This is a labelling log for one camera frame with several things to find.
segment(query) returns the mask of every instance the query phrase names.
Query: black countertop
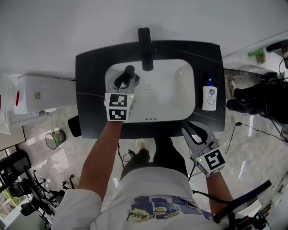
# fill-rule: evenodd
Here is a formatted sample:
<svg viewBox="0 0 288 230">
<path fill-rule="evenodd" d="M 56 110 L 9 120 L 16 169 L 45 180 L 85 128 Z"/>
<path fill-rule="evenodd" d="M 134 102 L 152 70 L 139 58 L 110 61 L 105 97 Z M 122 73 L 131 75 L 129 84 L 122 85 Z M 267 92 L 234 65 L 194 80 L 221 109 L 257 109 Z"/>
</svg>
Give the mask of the black countertop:
<svg viewBox="0 0 288 230">
<path fill-rule="evenodd" d="M 194 112 L 185 120 L 124 124 L 121 138 L 153 138 L 182 136 L 181 126 L 198 121 L 214 132 L 225 126 L 225 82 L 220 47 L 194 41 L 152 41 L 153 60 L 183 59 L 193 68 L 195 84 Z M 81 53 L 76 56 L 76 92 L 78 114 L 83 138 L 98 138 L 106 122 L 105 74 L 118 63 L 141 61 L 138 42 L 120 44 Z M 202 110 L 202 87 L 207 74 L 213 75 L 217 90 L 216 111 Z"/>
</svg>

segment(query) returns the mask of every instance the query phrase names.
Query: black pants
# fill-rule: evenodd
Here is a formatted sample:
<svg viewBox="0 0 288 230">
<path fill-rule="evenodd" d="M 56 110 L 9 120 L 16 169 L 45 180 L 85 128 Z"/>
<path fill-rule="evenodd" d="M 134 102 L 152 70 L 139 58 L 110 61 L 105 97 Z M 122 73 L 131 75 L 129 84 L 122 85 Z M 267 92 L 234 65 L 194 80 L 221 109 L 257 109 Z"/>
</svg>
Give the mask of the black pants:
<svg viewBox="0 0 288 230">
<path fill-rule="evenodd" d="M 153 162 L 149 162 L 150 155 L 148 150 L 140 150 L 139 153 L 132 157 L 125 165 L 120 180 L 132 170 L 145 167 L 174 169 L 180 173 L 183 173 L 188 178 L 185 160 L 173 146 L 171 138 L 155 138 L 155 144 L 156 152 Z"/>
</svg>

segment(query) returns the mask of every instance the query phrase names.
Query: white t-shirt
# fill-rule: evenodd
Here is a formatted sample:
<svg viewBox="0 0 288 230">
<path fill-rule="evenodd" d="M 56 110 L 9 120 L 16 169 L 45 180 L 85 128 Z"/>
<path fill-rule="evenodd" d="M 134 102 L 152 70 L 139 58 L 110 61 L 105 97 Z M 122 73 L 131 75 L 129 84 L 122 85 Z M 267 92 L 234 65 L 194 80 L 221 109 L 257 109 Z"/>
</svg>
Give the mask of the white t-shirt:
<svg viewBox="0 0 288 230">
<path fill-rule="evenodd" d="M 187 177 L 167 168 L 139 168 L 118 184 L 108 209 L 89 190 L 67 190 L 52 230 L 219 230 L 198 208 Z"/>
</svg>

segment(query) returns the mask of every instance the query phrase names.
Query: logo on bottle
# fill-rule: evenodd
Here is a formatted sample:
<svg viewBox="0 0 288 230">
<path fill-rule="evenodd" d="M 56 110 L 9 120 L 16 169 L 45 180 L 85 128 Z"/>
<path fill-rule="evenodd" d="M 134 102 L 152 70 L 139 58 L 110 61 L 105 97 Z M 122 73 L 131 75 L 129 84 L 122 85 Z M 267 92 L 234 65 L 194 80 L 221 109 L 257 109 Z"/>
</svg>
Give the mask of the logo on bottle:
<svg viewBox="0 0 288 230">
<path fill-rule="evenodd" d="M 213 95 L 213 94 L 215 94 L 215 90 L 210 89 L 210 90 L 209 90 L 209 93 L 210 93 L 211 95 Z"/>
</svg>

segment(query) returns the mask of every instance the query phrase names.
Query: floor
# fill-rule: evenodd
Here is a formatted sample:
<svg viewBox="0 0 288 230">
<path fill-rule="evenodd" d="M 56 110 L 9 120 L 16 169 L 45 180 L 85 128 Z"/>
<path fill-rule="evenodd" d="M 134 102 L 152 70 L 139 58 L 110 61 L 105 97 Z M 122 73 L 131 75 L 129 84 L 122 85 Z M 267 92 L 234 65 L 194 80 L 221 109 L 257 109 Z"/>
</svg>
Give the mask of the floor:
<svg viewBox="0 0 288 230">
<path fill-rule="evenodd" d="M 225 80 L 228 83 L 234 79 L 237 87 L 244 88 L 259 83 L 257 75 L 225 71 Z M 226 87 L 227 98 L 230 97 L 229 87 Z M 27 141 L 20 144 L 30 157 L 32 169 L 36 170 L 39 178 L 46 178 L 46 186 L 51 190 L 62 189 L 62 182 L 69 181 L 71 174 L 75 175 L 73 182 L 77 185 L 83 163 L 91 150 L 95 140 L 73 137 L 67 121 L 77 115 L 77 106 L 57 109 L 50 113 L 49 118 L 39 123 L 24 126 Z M 234 124 L 238 121 L 249 125 L 250 115 L 243 115 L 234 111 L 226 111 L 225 131 L 216 133 L 220 145 L 226 151 L 231 139 Z M 258 115 L 254 116 L 253 127 L 279 136 L 273 124 Z M 45 134 L 55 130 L 63 130 L 67 140 L 56 150 L 50 150 L 45 143 Z M 189 149 L 183 137 L 172 138 L 175 148 L 183 155 L 188 172 L 193 163 L 189 159 Z M 146 139 L 151 159 L 155 151 L 153 139 Z M 120 153 L 123 156 L 128 149 L 137 150 L 136 140 L 120 140 Z M 237 198 L 261 183 L 270 179 L 274 186 L 278 185 L 288 170 L 287 147 L 278 139 L 263 133 L 250 130 L 245 126 L 236 127 L 226 155 L 227 165 L 222 174 L 234 198 Z M 111 201 L 113 192 L 118 184 L 122 165 L 116 156 L 113 172 L 109 181 L 102 210 L 105 210 Z M 192 176 L 191 187 L 195 190 L 207 192 L 204 174 Z M 195 195 L 198 205 L 209 210 L 208 199 L 202 195 Z M 262 202 L 270 200 L 269 193 L 261 198 Z"/>
</svg>

